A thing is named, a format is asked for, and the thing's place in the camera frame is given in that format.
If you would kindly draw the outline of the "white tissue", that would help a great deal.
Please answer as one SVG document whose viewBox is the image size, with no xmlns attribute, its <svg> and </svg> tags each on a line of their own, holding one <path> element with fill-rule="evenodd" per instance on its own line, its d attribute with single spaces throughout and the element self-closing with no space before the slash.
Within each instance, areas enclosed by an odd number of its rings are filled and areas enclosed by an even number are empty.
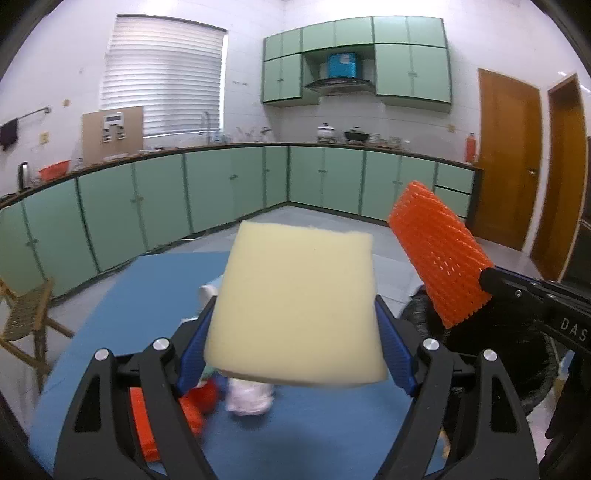
<svg viewBox="0 0 591 480">
<path fill-rule="evenodd" d="M 238 416 L 266 414 L 273 405 L 273 385 L 267 383 L 228 379 L 225 408 Z"/>
</svg>

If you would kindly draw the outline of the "red scouring pad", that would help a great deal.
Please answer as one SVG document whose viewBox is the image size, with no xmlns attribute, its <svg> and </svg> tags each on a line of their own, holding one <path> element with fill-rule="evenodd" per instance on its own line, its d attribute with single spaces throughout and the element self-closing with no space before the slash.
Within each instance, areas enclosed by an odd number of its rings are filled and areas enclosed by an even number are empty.
<svg viewBox="0 0 591 480">
<path fill-rule="evenodd" d="M 133 419 L 143 458 L 146 462 L 157 462 L 159 460 L 159 453 L 150 427 L 142 389 L 131 387 L 129 393 Z"/>
</svg>

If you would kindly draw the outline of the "orange foam net sleeve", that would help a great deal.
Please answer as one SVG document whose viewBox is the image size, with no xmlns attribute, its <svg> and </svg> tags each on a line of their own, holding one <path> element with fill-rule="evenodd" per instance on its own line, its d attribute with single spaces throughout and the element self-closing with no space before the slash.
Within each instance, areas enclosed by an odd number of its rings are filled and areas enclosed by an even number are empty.
<svg viewBox="0 0 591 480">
<path fill-rule="evenodd" d="M 459 325 L 492 298 L 479 279 L 494 263 L 459 217 L 424 184 L 407 185 L 388 224 L 445 328 Z"/>
</svg>

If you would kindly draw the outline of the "yellow sponge block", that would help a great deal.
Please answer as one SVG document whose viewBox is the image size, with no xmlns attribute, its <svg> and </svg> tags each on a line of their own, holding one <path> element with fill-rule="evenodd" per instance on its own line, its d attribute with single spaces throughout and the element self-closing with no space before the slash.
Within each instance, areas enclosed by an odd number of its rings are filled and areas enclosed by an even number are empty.
<svg viewBox="0 0 591 480">
<path fill-rule="evenodd" d="M 204 360 L 228 377 L 274 384 L 382 382 L 376 295 L 370 234 L 242 222 Z"/>
</svg>

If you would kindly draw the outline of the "red plastic bag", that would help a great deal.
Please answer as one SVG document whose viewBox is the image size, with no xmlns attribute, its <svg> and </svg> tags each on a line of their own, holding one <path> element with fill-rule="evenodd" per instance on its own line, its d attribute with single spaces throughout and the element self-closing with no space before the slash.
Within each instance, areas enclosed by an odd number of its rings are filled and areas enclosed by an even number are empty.
<svg viewBox="0 0 591 480">
<path fill-rule="evenodd" d="M 179 399 L 185 419 L 194 436 L 204 430 L 205 417 L 215 409 L 218 401 L 218 388 L 214 379 L 200 382 Z"/>
</svg>

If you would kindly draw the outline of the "black trash bin bag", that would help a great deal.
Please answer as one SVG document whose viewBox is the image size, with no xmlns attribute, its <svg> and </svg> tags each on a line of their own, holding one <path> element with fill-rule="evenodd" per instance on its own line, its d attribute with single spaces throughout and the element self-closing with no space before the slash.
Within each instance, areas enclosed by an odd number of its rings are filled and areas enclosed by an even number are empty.
<svg viewBox="0 0 591 480">
<path fill-rule="evenodd" d="M 549 337 L 522 319 L 513 300 L 492 298 L 458 325 L 446 328 L 425 288 L 421 287 L 402 310 L 424 338 L 434 338 L 449 350 L 479 355 L 495 351 L 504 364 L 526 414 L 548 395 L 558 375 Z"/>
</svg>

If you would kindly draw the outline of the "green lower kitchen cabinets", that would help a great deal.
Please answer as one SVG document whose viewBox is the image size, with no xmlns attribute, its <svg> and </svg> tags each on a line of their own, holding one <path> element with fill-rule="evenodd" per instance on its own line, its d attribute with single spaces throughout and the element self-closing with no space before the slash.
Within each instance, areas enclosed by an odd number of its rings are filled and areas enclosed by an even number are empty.
<svg viewBox="0 0 591 480">
<path fill-rule="evenodd" d="M 136 257 L 283 205 L 387 219 L 412 181 L 471 224 L 482 173 L 412 153 L 317 144 L 232 144 L 73 172 L 1 206 L 1 277 L 66 295 Z"/>
</svg>

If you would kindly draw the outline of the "wooden door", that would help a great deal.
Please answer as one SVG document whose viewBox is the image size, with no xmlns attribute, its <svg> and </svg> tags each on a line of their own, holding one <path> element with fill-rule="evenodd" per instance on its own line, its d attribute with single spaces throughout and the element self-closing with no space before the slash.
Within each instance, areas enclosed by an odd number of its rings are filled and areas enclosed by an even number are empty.
<svg viewBox="0 0 591 480">
<path fill-rule="evenodd" d="M 479 71 L 482 181 L 473 222 L 476 236 L 523 248 L 537 194 L 542 112 L 537 88 Z"/>
<path fill-rule="evenodd" d="M 587 184 L 587 133 L 578 76 L 548 92 L 550 160 L 542 215 L 531 251 L 546 280 L 563 278 L 575 245 Z"/>
</svg>

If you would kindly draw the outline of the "blue foam table mat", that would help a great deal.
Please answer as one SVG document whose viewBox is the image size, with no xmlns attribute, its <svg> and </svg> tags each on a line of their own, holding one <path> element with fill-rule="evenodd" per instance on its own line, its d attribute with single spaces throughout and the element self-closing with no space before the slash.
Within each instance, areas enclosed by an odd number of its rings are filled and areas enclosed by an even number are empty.
<svg viewBox="0 0 591 480">
<path fill-rule="evenodd" d="M 198 288 L 227 262 L 225 252 L 149 255 L 123 272 L 60 355 L 40 397 L 29 448 L 47 471 L 95 351 L 133 354 L 170 337 L 197 313 Z M 263 416 L 232 417 L 218 405 L 205 422 L 201 448 L 220 479 L 372 479 L 410 403 L 392 380 L 339 390 L 280 386 Z"/>
</svg>

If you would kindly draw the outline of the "wooden chair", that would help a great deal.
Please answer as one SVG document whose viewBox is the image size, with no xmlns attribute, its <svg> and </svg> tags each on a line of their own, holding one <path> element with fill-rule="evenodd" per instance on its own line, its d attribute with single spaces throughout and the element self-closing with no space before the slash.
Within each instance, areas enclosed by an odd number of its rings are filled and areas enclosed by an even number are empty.
<svg viewBox="0 0 591 480">
<path fill-rule="evenodd" d="M 1 280 L 1 299 L 5 300 L 9 307 L 9 314 L 1 333 L 1 347 L 34 369 L 39 393 L 42 393 L 44 380 L 52 370 L 46 361 L 47 328 L 67 338 L 74 336 L 72 330 L 48 316 L 53 286 L 54 280 L 50 278 L 23 295 L 17 295 L 4 280 Z M 16 345 L 28 336 L 33 337 L 33 355 L 27 354 Z"/>
</svg>

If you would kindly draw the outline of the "red thermos bottle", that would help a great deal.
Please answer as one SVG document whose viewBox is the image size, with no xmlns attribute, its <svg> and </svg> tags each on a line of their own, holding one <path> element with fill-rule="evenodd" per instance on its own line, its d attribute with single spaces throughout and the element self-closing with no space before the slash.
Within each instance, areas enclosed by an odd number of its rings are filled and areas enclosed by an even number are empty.
<svg viewBox="0 0 591 480">
<path fill-rule="evenodd" d="M 465 161 L 473 164 L 475 162 L 477 152 L 477 138 L 473 132 L 471 132 L 466 138 L 465 146 Z"/>
</svg>

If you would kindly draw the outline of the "black wok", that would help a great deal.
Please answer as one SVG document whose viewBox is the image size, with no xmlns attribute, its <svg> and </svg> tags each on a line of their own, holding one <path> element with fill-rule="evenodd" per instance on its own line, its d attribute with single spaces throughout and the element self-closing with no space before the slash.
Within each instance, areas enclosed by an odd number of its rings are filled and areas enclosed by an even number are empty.
<svg viewBox="0 0 591 480">
<path fill-rule="evenodd" d="M 363 145 L 366 144 L 370 135 L 359 128 L 352 128 L 344 132 L 348 144 Z"/>
</svg>

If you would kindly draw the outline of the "white cooking pot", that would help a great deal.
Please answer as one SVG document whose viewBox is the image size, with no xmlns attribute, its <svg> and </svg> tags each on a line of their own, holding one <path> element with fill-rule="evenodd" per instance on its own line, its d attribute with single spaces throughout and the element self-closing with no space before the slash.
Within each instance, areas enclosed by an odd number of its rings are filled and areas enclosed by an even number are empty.
<svg viewBox="0 0 591 480">
<path fill-rule="evenodd" d="M 337 142 L 335 128 L 328 123 L 322 123 L 317 129 L 317 141 L 318 143 L 335 144 Z"/>
</svg>

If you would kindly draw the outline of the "chrome sink faucet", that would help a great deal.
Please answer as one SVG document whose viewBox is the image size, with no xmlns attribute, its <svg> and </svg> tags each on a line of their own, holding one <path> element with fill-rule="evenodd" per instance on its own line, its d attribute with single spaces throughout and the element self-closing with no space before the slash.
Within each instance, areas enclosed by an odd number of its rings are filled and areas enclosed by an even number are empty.
<svg viewBox="0 0 591 480">
<path fill-rule="evenodd" d="M 201 124 L 198 134 L 204 137 L 204 144 L 211 144 L 211 115 L 208 111 L 201 114 Z"/>
</svg>

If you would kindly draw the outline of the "red basin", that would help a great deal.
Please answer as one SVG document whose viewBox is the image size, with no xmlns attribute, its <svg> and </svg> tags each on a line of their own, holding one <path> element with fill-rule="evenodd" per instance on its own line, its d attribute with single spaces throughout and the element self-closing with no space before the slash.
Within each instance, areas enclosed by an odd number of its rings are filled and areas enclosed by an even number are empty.
<svg viewBox="0 0 591 480">
<path fill-rule="evenodd" d="M 69 170 L 70 161 L 63 160 L 48 165 L 39 170 L 39 176 L 42 182 L 51 182 L 66 175 Z"/>
</svg>

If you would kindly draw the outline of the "brown cardboard box on counter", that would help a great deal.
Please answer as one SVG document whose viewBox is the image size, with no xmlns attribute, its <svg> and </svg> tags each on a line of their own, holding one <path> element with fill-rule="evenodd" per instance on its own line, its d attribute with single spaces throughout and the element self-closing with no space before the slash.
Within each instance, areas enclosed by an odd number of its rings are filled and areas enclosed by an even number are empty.
<svg viewBox="0 0 591 480">
<path fill-rule="evenodd" d="M 133 155 L 143 148 L 141 106 L 99 110 L 82 116 L 82 159 L 85 166 Z"/>
</svg>

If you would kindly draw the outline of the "range hood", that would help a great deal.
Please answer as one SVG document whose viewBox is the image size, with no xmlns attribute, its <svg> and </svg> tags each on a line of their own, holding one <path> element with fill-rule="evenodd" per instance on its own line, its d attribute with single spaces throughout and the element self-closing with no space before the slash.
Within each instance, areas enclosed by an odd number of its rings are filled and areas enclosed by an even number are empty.
<svg viewBox="0 0 591 480">
<path fill-rule="evenodd" d="M 349 93 L 376 93 L 375 85 L 363 78 L 331 77 L 320 79 L 305 85 L 308 90 L 320 96 L 342 95 Z"/>
</svg>

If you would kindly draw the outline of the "blue box above hood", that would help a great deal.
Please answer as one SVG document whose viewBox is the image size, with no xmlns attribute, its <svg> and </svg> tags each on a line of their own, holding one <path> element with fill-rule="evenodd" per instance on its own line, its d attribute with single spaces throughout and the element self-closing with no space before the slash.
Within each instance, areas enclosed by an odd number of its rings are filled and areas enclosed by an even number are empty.
<svg viewBox="0 0 591 480">
<path fill-rule="evenodd" d="M 332 53 L 327 59 L 327 76 L 359 79 L 363 77 L 362 67 L 359 55 L 355 52 Z"/>
</svg>

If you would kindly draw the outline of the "white window blind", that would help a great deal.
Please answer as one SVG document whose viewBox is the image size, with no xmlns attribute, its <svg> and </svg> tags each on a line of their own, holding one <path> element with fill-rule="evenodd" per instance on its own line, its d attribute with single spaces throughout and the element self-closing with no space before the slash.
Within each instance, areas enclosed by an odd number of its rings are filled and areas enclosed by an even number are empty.
<svg viewBox="0 0 591 480">
<path fill-rule="evenodd" d="M 116 17 L 105 54 L 100 108 L 141 106 L 146 137 L 211 132 L 223 121 L 226 31 L 161 16 Z"/>
</svg>

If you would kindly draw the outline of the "dark hanging towel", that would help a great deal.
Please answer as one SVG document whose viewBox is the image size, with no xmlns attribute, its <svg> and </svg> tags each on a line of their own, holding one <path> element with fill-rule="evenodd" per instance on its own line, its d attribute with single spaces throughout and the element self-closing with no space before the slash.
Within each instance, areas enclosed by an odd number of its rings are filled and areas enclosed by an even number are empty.
<svg viewBox="0 0 591 480">
<path fill-rule="evenodd" d="M 0 145 L 3 151 L 10 149 L 18 141 L 18 118 L 14 118 L 0 128 Z"/>
</svg>

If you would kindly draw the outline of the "green upper wall cabinets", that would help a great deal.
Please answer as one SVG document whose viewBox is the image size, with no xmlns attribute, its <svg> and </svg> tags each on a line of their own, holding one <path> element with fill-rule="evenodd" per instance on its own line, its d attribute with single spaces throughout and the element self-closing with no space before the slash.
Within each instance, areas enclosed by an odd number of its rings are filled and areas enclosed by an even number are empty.
<svg viewBox="0 0 591 480">
<path fill-rule="evenodd" d="M 262 102 L 318 105 L 305 85 L 327 76 L 332 53 L 355 52 L 370 94 L 387 105 L 450 112 L 451 59 L 444 20 L 425 16 L 356 17 L 283 31 L 263 40 Z"/>
</svg>

